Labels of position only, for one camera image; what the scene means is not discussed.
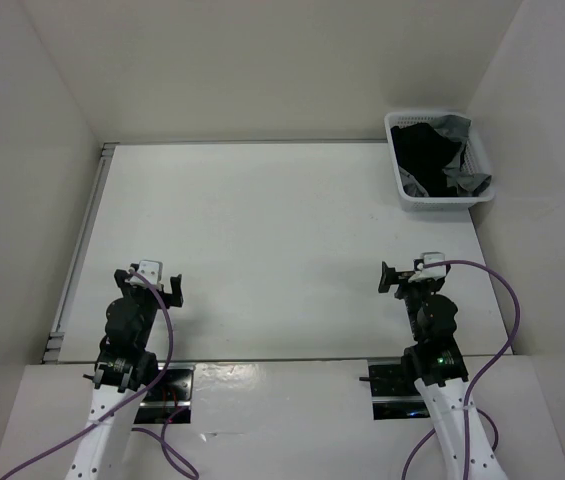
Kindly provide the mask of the black skirt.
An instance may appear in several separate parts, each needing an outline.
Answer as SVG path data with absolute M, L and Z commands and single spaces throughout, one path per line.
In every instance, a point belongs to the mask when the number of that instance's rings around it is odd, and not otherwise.
M 432 126 L 417 123 L 392 127 L 391 138 L 403 188 L 411 197 L 457 197 L 447 184 L 446 166 L 460 151 L 461 142 L 440 135 Z

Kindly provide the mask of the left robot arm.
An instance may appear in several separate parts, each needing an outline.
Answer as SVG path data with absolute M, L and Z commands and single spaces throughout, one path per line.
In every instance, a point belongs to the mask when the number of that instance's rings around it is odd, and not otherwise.
M 105 312 L 90 413 L 68 479 L 116 478 L 140 404 L 160 390 L 165 371 L 148 340 L 158 313 L 183 306 L 182 277 L 170 277 L 166 292 L 161 274 L 160 262 L 146 260 L 114 273 L 121 297 Z

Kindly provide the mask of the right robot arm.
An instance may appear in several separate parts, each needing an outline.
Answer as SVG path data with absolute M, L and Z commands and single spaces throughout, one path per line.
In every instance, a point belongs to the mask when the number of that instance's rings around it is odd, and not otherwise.
M 468 260 L 447 260 L 442 253 L 428 252 L 413 268 L 398 271 L 383 264 L 378 286 L 380 294 L 396 289 L 395 298 L 404 302 L 415 344 L 401 357 L 400 381 L 405 389 L 418 393 L 432 421 L 432 430 L 407 457 L 401 477 L 406 478 L 415 455 L 435 437 L 440 445 L 448 479 L 505 479 L 494 444 L 497 429 L 489 438 L 482 421 L 489 416 L 476 406 L 473 390 L 481 377 L 506 353 L 505 344 L 476 373 L 470 375 L 454 338 L 458 307 L 441 294 L 454 265 L 466 265 L 488 273 L 506 288 L 510 284 L 498 273 Z

